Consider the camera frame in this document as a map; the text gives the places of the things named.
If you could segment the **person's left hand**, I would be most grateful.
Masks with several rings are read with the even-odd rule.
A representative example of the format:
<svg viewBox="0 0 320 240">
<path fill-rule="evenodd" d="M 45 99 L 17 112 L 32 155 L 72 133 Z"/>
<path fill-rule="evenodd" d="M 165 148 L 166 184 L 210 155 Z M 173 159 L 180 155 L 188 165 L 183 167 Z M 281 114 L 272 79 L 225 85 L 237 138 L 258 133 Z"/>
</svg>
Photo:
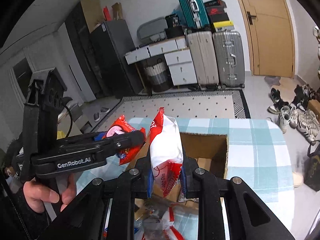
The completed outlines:
<svg viewBox="0 0 320 240">
<path fill-rule="evenodd" d="M 23 193 L 27 204 L 36 213 L 44 212 L 44 202 L 56 204 L 59 200 L 62 200 L 62 211 L 76 197 L 74 174 L 69 175 L 67 189 L 61 195 L 34 179 L 25 182 Z"/>
</svg>

